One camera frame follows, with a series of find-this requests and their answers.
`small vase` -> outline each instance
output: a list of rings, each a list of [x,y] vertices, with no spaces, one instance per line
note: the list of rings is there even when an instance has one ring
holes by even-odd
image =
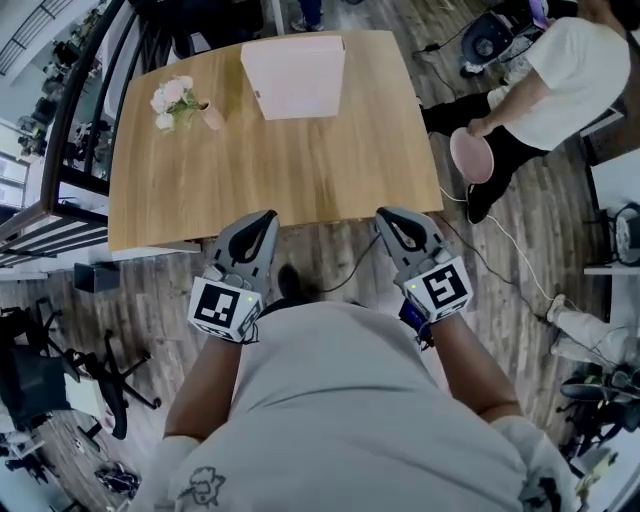
[[[206,106],[200,109],[199,112],[207,126],[212,130],[219,130],[222,128],[224,126],[224,117],[222,117],[222,114],[211,104],[210,101],[205,100],[203,104]]]

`trash bin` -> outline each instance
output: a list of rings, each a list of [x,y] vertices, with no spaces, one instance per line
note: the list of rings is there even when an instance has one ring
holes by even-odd
[[[73,287],[83,292],[98,293],[120,286],[120,270],[113,264],[73,266]]]

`desk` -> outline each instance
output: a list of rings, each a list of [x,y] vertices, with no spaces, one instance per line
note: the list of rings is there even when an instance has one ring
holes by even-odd
[[[218,234],[250,212],[280,224],[373,217],[380,206],[442,209],[415,93],[391,32],[338,32],[346,46],[340,114],[265,121],[240,62],[241,45],[134,80],[116,137],[109,208],[112,251]],[[286,37],[307,37],[305,35]],[[190,75],[226,125],[161,133],[149,101]]]
[[[591,200],[597,211],[606,210],[613,218],[628,203],[640,203],[640,149],[618,156],[612,160],[593,165],[587,169],[590,174]],[[609,236],[608,224],[603,224],[605,238]],[[627,267],[621,263],[606,262],[590,265],[584,269],[586,275],[637,276],[640,267]]]

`pink box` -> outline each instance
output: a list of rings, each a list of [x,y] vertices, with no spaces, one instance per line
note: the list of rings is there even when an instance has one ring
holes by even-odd
[[[266,120],[331,117],[345,51],[341,36],[282,37],[243,45],[240,60]]]

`wire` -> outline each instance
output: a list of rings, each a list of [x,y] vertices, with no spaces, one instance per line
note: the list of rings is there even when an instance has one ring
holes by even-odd
[[[442,187],[440,187],[440,191],[445,196],[447,196],[449,199],[451,199],[452,201],[455,201],[457,203],[466,203],[467,202],[465,199],[456,199],[454,197],[451,197],[449,194],[447,194],[447,192],[445,192],[445,190]],[[533,267],[531,266],[531,263],[529,263],[529,260],[528,260],[527,256],[524,254],[524,252],[522,252],[520,247],[518,247],[518,244],[516,243],[515,239],[509,233],[507,233],[507,231],[500,225],[500,223],[498,222],[498,220],[495,217],[493,217],[492,215],[487,215],[487,217],[489,217],[493,222],[495,222],[496,225],[498,226],[498,228],[500,229],[500,231],[502,231],[507,236],[507,238],[509,238],[509,240],[511,240],[511,242],[513,243],[513,246],[518,251],[518,254],[520,254],[520,256],[522,256],[522,258],[524,259],[524,262],[527,264],[527,267],[529,268],[529,272],[531,272],[531,275],[533,277],[533,281],[535,282],[535,284],[538,287],[538,289],[542,292],[542,295],[544,295],[545,299],[553,301],[553,298],[549,297],[549,295],[547,295],[547,293],[544,291],[542,286],[540,286],[540,282],[538,281],[538,278],[536,277],[536,274],[533,271]]]
[[[480,253],[480,251],[478,251],[478,249],[476,249],[472,244],[470,244],[469,242],[467,242],[460,233],[458,233],[458,231],[449,223],[449,221],[447,221],[447,219],[445,219],[444,217],[442,217],[442,215],[440,215],[439,213],[435,212],[435,215],[438,216],[438,218],[444,222],[447,226],[449,226],[449,229],[451,229],[451,231],[453,231],[455,233],[455,235],[460,239],[460,241],[469,249],[471,249],[474,253],[476,253],[476,255],[478,256],[478,258],[480,258],[480,261],[482,261],[482,264],[486,267],[486,269],[492,273],[494,276],[496,276],[498,279],[500,279],[503,283],[508,284],[509,286],[513,286],[516,291],[518,292],[518,296],[520,297],[520,300],[522,300],[522,302],[524,302],[527,307],[529,308],[529,311],[531,312],[531,314],[540,322],[546,322],[546,319],[539,315],[538,313],[536,313],[536,311],[533,309],[533,306],[531,305],[531,302],[529,302],[527,300],[527,298],[524,296],[524,294],[522,293],[522,289],[520,288],[520,286],[518,286],[517,283],[514,283],[513,281],[510,281],[509,279],[503,277],[500,273],[496,272],[495,270],[493,270],[489,264],[487,263],[487,260],[484,258],[484,256]]]
[[[253,328],[251,329],[251,339],[247,339],[247,332],[244,333],[242,341],[240,342],[242,345],[251,345],[252,343],[258,343],[260,341],[260,329],[258,327],[257,321],[253,322]]]
[[[500,229],[500,231],[502,231],[507,236],[507,238],[513,242],[513,246],[516,248],[516,251],[518,251],[520,256],[522,256],[522,259],[524,259],[524,262],[527,264],[527,267],[529,267],[529,271],[531,272],[531,276],[533,277],[533,281],[536,283],[536,286],[538,287],[538,289],[540,290],[542,295],[544,295],[544,297],[547,300],[553,301],[553,297],[549,297],[547,295],[547,293],[544,291],[544,289],[542,288],[542,286],[540,286],[540,282],[538,281],[538,278],[536,277],[536,273],[533,271],[533,267],[531,266],[531,263],[529,263],[529,260],[527,259],[525,254],[522,252],[520,247],[518,247],[518,244],[516,243],[515,239],[509,233],[507,233],[507,231],[500,225],[500,223],[498,222],[498,220],[495,217],[493,217],[492,215],[487,215],[487,217],[489,217],[493,222],[495,222],[496,225],[498,226],[498,228]]]
[[[589,347],[587,345],[585,345],[584,343],[572,338],[571,336],[569,336],[568,334],[565,333],[565,337],[566,339],[568,339],[569,341],[575,343],[576,345],[581,346],[582,348],[584,348],[585,350],[588,350],[589,352],[591,352],[592,354],[594,354],[596,357],[602,359],[603,361],[606,361],[607,363],[609,363],[611,366],[617,366],[618,363],[614,363],[613,361],[611,361],[611,359],[607,359],[606,357],[604,357],[604,355],[602,355],[602,352],[600,351],[600,349],[597,348],[597,346],[609,335],[611,334],[613,331],[617,331],[618,329],[620,329],[620,327],[616,328],[616,329],[612,329],[611,331],[609,331],[607,334],[605,334],[602,339],[600,341],[598,341],[598,343],[595,344],[595,346]],[[563,333],[564,331],[558,327],[558,334],[556,335],[556,339],[553,341],[553,343],[551,344],[551,347],[553,347],[554,345],[557,344],[558,338],[560,337],[560,334]]]
[[[462,27],[460,30],[458,30],[455,34],[453,34],[449,39],[447,39],[444,43],[440,44],[440,43],[433,43],[430,45],[427,45],[424,47],[423,50],[418,50],[416,52],[413,52],[414,55],[417,55],[418,53],[430,53],[430,52],[434,52],[434,51],[438,51],[441,48],[444,48],[445,46],[447,46],[451,41],[453,41],[456,37],[458,37],[462,31],[464,29],[466,29],[467,27],[469,27],[469,25],[471,25],[474,21],[476,21],[477,18],[472,19],[469,23],[467,23],[464,27]]]
[[[418,334],[416,335],[416,341],[418,342],[418,345],[420,346],[420,352],[424,352],[425,350],[427,350],[429,347],[433,346],[433,341],[424,341],[422,339],[422,331],[424,331],[425,327],[429,327],[429,320],[425,320],[422,325],[420,326],[420,328],[418,329]]]
[[[438,73],[438,69],[436,68],[436,65],[433,62],[431,62],[430,60],[423,60],[422,62],[426,62],[427,64],[429,64],[431,66],[431,68],[433,69],[433,72],[438,77],[438,80],[440,80],[444,85],[446,85],[449,88],[449,90],[453,94],[453,99],[454,100],[458,99],[458,93],[456,92],[456,90],[453,87],[451,87],[447,82],[445,82],[444,79],[440,76],[440,73]]]
[[[457,199],[455,197],[450,196],[442,187],[440,187],[440,191],[447,196],[449,199],[451,199],[452,201],[455,201],[456,203],[466,203],[467,201],[465,199]],[[531,306],[531,303],[524,297],[524,295],[522,294],[522,290],[520,289],[520,287],[514,283],[513,281],[509,281],[508,279],[505,279],[504,277],[502,277],[502,275],[500,275],[498,272],[496,272],[495,270],[493,270],[491,267],[489,267],[489,265],[487,264],[487,261],[484,259],[484,257],[482,256],[482,254],[480,254],[480,252],[473,246],[471,245],[469,242],[467,242],[461,235],[460,233],[458,233],[458,231],[456,231],[456,229],[444,218],[442,217],[442,215],[440,215],[439,213],[435,212],[435,214],[438,216],[438,218],[440,218],[440,220],[442,220],[447,226],[449,226],[449,229],[451,229],[451,231],[453,231],[456,236],[460,239],[460,241],[466,245],[469,249],[471,249],[473,252],[475,252],[478,257],[480,258],[480,260],[482,261],[482,263],[484,264],[484,266],[487,268],[487,270],[489,272],[491,272],[492,274],[494,274],[495,276],[497,276],[498,278],[500,278],[504,283],[513,286],[517,291],[518,291],[518,295],[520,296],[520,299],[529,307],[529,311],[531,311],[531,314],[538,320],[541,321],[543,323],[547,323],[546,318],[538,315],[534,310],[533,307]],[[500,228],[500,231],[502,231],[508,238],[509,240],[511,240],[511,242],[513,243],[514,247],[516,248],[516,250],[518,251],[518,253],[520,254],[520,256],[522,256],[522,258],[524,259],[525,263],[527,264],[527,267],[529,267],[529,271],[531,272],[531,275],[533,276],[533,279],[536,283],[536,286],[538,287],[538,289],[542,292],[542,294],[544,295],[544,297],[550,301],[553,301],[553,299],[551,297],[549,297],[545,291],[542,289],[542,287],[540,286],[540,283],[538,282],[538,278],[536,277],[533,268],[531,268],[531,264],[529,263],[529,260],[527,259],[527,257],[523,254],[523,252],[520,250],[520,248],[518,247],[518,244],[516,243],[516,241],[514,240],[514,238],[505,231],[505,229],[500,225],[500,223],[496,220],[495,217],[492,217],[491,215],[488,215],[488,217],[490,219],[492,219]],[[568,302],[569,304],[571,304],[571,306],[573,306],[573,308],[579,312],[582,313],[582,310],[580,310],[580,308],[578,306],[576,306],[576,304],[571,301],[570,299],[565,298],[565,301]],[[599,357],[600,359],[606,361],[607,363],[609,363],[612,366],[616,366],[617,363],[614,363],[613,361],[611,361],[610,359],[607,359],[603,354],[602,351],[598,348],[598,345],[600,345],[600,343],[602,343],[607,336],[609,336],[609,334],[611,334],[612,332],[615,332],[617,330],[620,329],[626,329],[626,326],[622,326],[622,327],[616,327],[615,329],[611,329],[610,331],[608,331],[593,347],[589,347],[587,345],[585,345],[584,343],[579,342],[578,340],[572,338],[571,336],[569,336],[567,334],[567,339],[571,340],[573,343],[575,343],[576,345],[580,345],[581,347],[583,347],[584,349],[588,350],[589,352],[595,354],[597,357]],[[559,331],[558,331],[558,336],[560,334],[560,332],[564,332],[560,327],[558,327]],[[554,340],[554,343],[552,343],[552,345],[554,345],[558,339],[558,336],[556,336],[556,340]]]
[[[336,291],[338,288],[342,288],[345,284],[347,284],[349,282],[349,280],[355,275],[356,270],[358,270],[358,267],[360,266],[360,263],[362,263],[362,260],[364,259],[364,257],[367,255],[367,253],[373,248],[373,244],[375,244],[378,241],[378,238],[380,238],[381,234],[378,233],[373,240],[371,240],[371,242],[369,242],[369,245],[367,246],[367,248],[362,252],[362,254],[358,257],[358,259],[356,260],[356,264],[353,266],[353,270],[351,271],[351,273],[349,274],[349,276],[342,281],[339,285],[334,286],[333,288],[329,288],[328,290],[318,290],[318,293],[330,293],[330,292],[334,292]]]

